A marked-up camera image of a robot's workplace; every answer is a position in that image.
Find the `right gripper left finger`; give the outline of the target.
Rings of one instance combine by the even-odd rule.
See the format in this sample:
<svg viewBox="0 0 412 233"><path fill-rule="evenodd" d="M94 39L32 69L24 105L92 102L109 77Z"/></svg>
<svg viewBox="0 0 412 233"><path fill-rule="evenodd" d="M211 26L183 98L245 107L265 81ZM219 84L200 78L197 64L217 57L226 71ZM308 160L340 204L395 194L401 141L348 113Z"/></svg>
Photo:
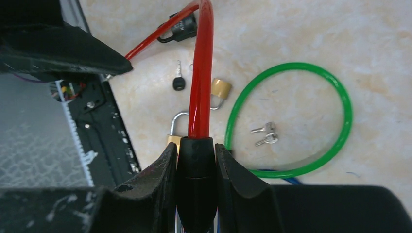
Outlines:
<svg viewBox="0 0 412 233"><path fill-rule="evenodd" d="M3 188L3 233L172 233L177 147L116 188Z"/></svg>

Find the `small brass padlock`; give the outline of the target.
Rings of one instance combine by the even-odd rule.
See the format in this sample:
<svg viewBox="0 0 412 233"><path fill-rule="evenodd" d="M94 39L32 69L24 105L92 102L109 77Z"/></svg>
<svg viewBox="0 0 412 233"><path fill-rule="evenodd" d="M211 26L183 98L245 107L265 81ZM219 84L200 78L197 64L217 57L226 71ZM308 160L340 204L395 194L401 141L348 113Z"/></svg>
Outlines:
<svg viewBox="0 0 412 233"><path fill-rule="evenodd" d="M211 95L218 97L220 102L217 106L211 106L210 110L218 110L223 105L230 94L231 88L232 84L222 79L214 78L212 80Z"/></svg>

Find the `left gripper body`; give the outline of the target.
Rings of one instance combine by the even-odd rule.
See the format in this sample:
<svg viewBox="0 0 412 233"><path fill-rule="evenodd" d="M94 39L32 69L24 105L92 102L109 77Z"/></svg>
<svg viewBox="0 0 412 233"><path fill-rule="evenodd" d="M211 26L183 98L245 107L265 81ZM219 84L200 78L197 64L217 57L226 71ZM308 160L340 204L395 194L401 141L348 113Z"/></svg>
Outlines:
<svg viewBox="0 0 412 233"><path fill-rule="evenodd" d="M14 31L34 31L67 25L81 28L74 22L75 19L74 13L62 9L59 0L2 0L0 2L0 35ZM84 73L50 72L30 75L41 81L84 80Z"/></svg>

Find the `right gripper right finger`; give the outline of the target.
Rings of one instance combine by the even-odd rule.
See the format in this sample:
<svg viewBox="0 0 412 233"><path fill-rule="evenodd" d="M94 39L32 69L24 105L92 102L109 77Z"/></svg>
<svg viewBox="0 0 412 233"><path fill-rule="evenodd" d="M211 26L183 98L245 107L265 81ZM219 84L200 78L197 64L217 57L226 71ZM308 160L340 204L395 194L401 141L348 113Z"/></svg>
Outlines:
<svg viewBox="0 0 412 233"><path fill-rule="evenodd" d="M409 233L412 221L388 189L270 185L215 146L222 233Z"/></svg>

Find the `red cable lock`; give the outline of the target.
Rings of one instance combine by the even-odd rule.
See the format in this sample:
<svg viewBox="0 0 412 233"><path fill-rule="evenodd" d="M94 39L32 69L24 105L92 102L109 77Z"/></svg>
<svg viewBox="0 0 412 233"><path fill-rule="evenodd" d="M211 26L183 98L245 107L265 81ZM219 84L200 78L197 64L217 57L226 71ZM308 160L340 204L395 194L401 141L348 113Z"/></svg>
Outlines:
<svg viewBox="0 0 412 233"><path fill-rule="evenodd" d="M199 10L189 104L188 135L181 138L176 169L176 207L188 233L206 233L217 210L217 169L209 136L214 16L209 0L193 0L133 48L131 60L180 20Z"/></svg>

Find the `green lock key pair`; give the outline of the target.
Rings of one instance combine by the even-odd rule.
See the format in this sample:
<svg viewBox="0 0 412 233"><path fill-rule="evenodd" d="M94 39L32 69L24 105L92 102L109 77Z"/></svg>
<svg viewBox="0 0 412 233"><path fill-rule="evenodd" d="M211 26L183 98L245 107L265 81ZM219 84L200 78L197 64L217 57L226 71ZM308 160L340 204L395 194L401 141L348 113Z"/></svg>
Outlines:
<svg viewBox="0 0 412 233"><path fill-rule="evenodd" d="M276 125L274 122L267 122L263 127L251 130L251 133L264 133L264 139L255 143L255 146L263 144L274 144L278 141L278 135L276 133Z"/></svg>

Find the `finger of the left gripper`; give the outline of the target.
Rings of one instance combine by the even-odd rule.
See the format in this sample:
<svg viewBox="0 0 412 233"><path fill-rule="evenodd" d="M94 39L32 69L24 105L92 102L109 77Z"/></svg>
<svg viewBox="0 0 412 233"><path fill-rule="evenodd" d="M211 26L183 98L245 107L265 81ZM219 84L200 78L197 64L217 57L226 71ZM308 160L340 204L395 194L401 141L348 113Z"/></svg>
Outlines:
<svg viewBox="0 0 412 233"><path fill-rule="evenodd" d="M0 37L1 73L120 75L132 69L124 56L79 27L14 31Z"/></svg>

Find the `green cable lock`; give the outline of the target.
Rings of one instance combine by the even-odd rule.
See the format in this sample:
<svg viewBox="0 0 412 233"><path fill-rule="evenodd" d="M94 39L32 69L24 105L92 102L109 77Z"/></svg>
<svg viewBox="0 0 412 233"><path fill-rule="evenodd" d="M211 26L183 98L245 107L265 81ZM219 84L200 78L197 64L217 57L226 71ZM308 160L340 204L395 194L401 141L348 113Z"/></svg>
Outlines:
<svg viewBox="0 0 412 233"><path fill-rule="evenodd" d="M315 161L308 163L307 165L290 169L290 170L282 170L282 171L275 171L275 170L256 170L250 169L249 171L253 173L255 176L264 179L288 179L294 178L300 175L304 175L310 172L313 172L330 160L332 160L343 148L347 139L349 138L350 131L353 124L353 108L351 104L351 100L349 97L348 92L346 91L344 85L340 82L340 80L333 75L331 72L327 71L326 69L303 62L291 62L291 63L283 63L271 67L262 73L258 74L255 78L253 78L250 83L241 91L240 95L238 96L237 100L235 101L233 108L230 112L229 119L227 122L226 130L225 130L225 137L224 137L224 145L228 150L232 149L232 139L234 134L234 129L236 126L236 121L238 115L242 109L242 106L251 92L264 80L267 78L276 75L281 72L292 71L292 70L303 70L314 73L324 80L329 82L335 91L337 92L338 96L340 97L342 103L342 126L339 136L337 137L334 144L330 147L330 149L325 152L320 158L316 159Z"/></svg>

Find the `black-headed key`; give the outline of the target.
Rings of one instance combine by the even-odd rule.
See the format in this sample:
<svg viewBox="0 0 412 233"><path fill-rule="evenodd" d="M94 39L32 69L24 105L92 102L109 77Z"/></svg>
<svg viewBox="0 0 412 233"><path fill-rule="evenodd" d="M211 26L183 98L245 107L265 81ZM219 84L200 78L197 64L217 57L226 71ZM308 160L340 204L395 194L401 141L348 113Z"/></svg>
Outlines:
<svg viewBox="0 0 412 233"><path fill-rule="evenodd" d="M177 61L176 77L173 79L172 87L175 91L182 91L186 87L186 81L182 75L181 61Z"/></svg>

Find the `large brass padlock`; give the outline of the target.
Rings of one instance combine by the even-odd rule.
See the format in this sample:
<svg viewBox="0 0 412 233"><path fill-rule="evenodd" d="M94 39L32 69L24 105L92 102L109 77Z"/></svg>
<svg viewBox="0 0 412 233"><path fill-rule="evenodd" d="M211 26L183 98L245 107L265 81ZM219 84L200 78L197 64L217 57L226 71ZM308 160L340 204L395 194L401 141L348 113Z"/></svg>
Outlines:
<svg viewBox="0 0 412 233"><path fill-rule="evenodd" d="M167 144L169 143L174 143L177 147L177 153L179 153L180 150L180 141L182 136L177 133L177 127L179 125L178 121L181 117L188 116L189 111L188 110L183 110L178 112L177 114L174 115L174 117L171 120L171 127L169 134L167 135Z"/></svg>

